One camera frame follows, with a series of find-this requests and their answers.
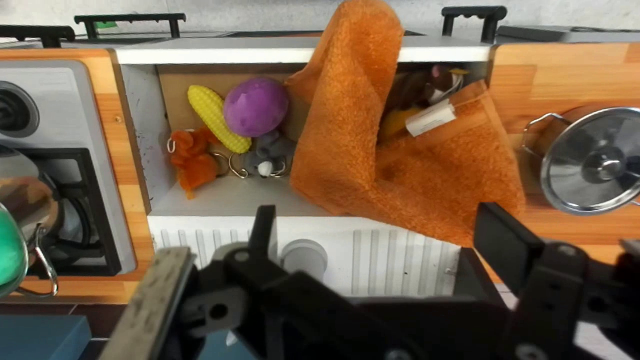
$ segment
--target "green object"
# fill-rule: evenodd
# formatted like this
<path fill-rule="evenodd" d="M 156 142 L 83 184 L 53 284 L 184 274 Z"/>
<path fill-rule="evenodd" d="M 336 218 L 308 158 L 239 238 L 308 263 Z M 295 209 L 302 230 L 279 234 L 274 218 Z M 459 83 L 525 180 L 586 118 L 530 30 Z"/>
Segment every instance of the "green object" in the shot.
<path fill-rule="evenodd" d="M 0 285 L 21 276 L 25 254 L 20 228 L 3 205 L 0 205 Z"/>

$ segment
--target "orange towel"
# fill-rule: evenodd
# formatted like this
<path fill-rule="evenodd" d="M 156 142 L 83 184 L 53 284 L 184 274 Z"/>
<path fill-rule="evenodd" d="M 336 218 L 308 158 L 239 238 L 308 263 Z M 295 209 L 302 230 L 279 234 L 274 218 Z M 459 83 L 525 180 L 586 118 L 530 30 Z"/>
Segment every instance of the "orange towel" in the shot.
<path fill-rule="evenodd" d="M 482 81 L 458 92 L 456 119 L 379 145 L 402 26 L 383 0 L 343 0 L 310 63 L 288 79 L 310 102 L 291 188 L 331 213 L 368 215 L 469 243 L 480 201 L 520 213 L 516 158 Z"/>

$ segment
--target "pot lid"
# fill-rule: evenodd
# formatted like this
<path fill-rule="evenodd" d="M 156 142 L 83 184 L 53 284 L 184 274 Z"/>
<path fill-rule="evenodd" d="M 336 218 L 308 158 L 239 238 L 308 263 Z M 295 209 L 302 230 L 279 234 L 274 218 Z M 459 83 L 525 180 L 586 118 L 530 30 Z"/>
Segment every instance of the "pot lid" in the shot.
<path fill-rule="evenodd" d="M 640 191 L 640 109 L 605 108 L 572 122 L 542 160 L 543 195 L 573 213 L 598 213 Z"/>

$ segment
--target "stove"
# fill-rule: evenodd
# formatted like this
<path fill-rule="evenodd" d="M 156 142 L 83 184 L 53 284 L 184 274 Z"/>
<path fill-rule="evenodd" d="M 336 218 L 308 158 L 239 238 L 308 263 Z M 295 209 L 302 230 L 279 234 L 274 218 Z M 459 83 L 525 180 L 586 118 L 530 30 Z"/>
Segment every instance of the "stove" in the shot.
<path fill-rule="evenodd" d="M 24 151 L 53 184 L 62 215 L 43 251 L 57 274 L 133 270 L 92 83 L 80 62 L 0 60 L 0 143 Z"/>

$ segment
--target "toy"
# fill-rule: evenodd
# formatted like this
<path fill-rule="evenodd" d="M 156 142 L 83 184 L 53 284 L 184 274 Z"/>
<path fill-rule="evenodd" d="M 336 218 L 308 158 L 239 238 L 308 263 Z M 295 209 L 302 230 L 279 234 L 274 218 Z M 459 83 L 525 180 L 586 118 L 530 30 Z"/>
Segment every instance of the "toy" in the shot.
<path fill-rule="evenodd" d="M 206 130 L 178 130 L 166 142 L 169 162 L 176 168 L 176 177 L 186 197 L 191 197 L 197 188 L 216 180 L 218 162 L 208 154 L 208 145 L 218 142 Z"/>
<path fill-rule="evenodd" d="M 206 123 L 209 132 L 227 148 L 230 151 L 243 154 L 249 150 L 251 139 L 245 136 L 235 134 L 227 127 L 223 113 L 221 113 L 221 98 L 212 92 L 209 88 L 191 83 L 186 90 L 188 104 L 193 108 L 197 118 Z"/>
<path fill-rule="evenodd" d="M 245 168 L 254 175 L 278 177 L 288 170 L 294 154 L 294 143 L 279 132 L 260 136 L 256 148 L 248 154 Z"/>
<path fill-rule="evenodd" d="M 249 78 L 237 83 L 223 99 L 227 125 L 249 138 L 260 138 L 279 125 L 288 112 L 288 94 L 271 78 Z"/>

